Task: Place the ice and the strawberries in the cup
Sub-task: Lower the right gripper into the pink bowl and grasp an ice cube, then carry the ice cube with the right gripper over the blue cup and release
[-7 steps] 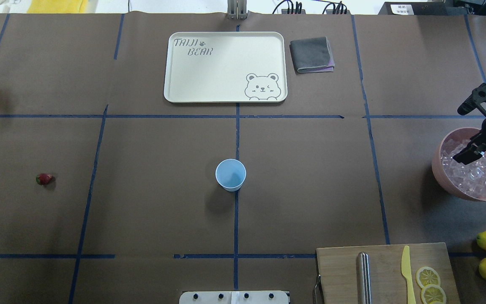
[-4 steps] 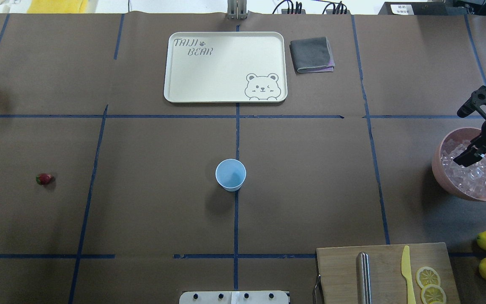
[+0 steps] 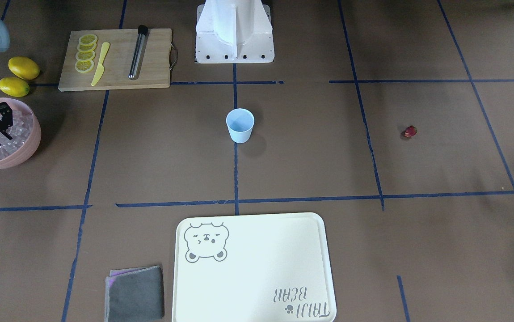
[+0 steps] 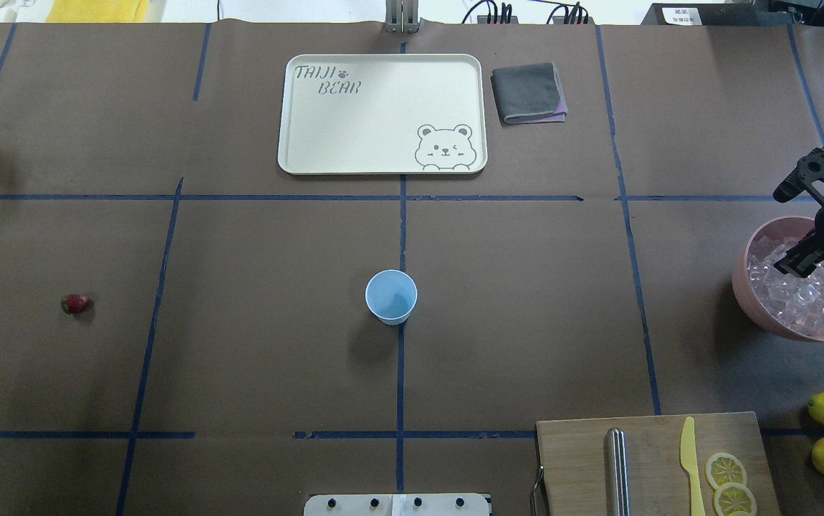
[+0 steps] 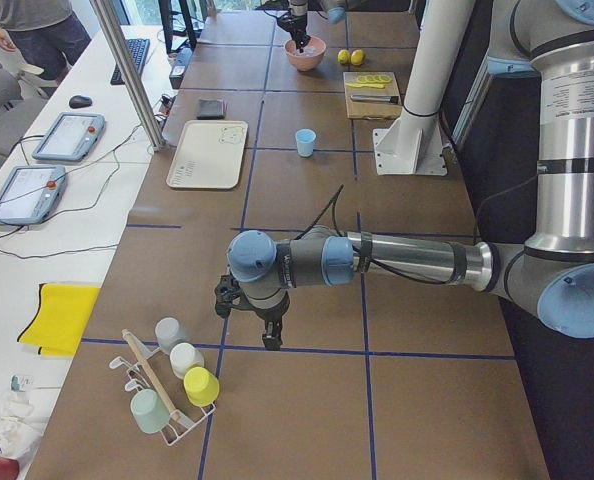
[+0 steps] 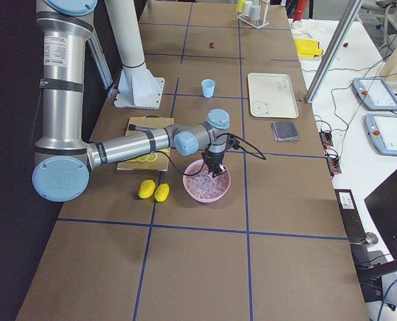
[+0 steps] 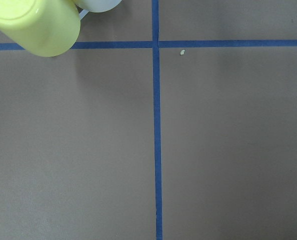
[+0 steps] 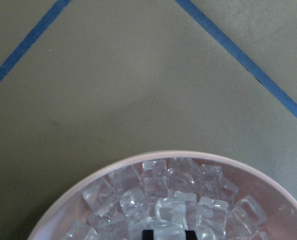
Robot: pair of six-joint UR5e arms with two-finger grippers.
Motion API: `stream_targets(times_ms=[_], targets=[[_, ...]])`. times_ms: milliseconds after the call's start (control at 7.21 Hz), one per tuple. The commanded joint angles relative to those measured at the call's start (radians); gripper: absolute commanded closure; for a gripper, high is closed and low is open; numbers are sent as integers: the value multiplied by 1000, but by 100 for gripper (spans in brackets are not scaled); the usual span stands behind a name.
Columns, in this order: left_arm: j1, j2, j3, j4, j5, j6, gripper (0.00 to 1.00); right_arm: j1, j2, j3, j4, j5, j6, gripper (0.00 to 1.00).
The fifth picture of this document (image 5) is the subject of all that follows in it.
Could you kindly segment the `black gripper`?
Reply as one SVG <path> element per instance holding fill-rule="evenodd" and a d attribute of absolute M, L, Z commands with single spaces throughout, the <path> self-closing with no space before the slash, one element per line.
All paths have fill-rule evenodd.
<path fill-rule="evenodd" d="M 253 311 L 265 322 L 261 335 L 267 351 L 280 351 L 283 344 L 283 315 L 287 312 L 290 300 L 285 289 L 267 286 L 261 282 L 240 283 L 231 273 L 222 275 L 215 293 L 215 312 L 227 318 L 235 309 Z"/>
<path fill-rule="evenodd" d="M 307 15 L 297 15 L 285 12 L 276 18 L 277 25 L 291 35 L 295 44 L 295 50 L 303 50 L 310 42 L 311 37 L 306 34 Z"/>

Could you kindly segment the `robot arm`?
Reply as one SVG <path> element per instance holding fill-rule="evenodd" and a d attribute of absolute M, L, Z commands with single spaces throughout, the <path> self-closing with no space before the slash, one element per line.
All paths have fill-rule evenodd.
<path fill-rule="evenodd" d="M 348 10 L 345 1 L 319 1 L 318 4 L 323 9 L 331 24 L 336 24 L 343 20 Z M 307 33 L 308 11 L 307 0 L 290 0 L 288 2 L 288 10 L 276 19 L 277 25 L 283 31 L 290 34 L 291 39 L 300 52 L 311 41 L 311 37 Z"/>
<path fill-rule="evenodd" d="M 216 313 L 257 314 L 281 347 L 289 290 L 339 285 L 378 267 L 430 285 L 505 298 L 552 330 L 594 338 L 594 1 L 497 1 L 489 70 L 541 77 L 536 230 L 524 243 L 463 245 L 315 224 L 290 240 L 250 230 L 227 250 Z"/>

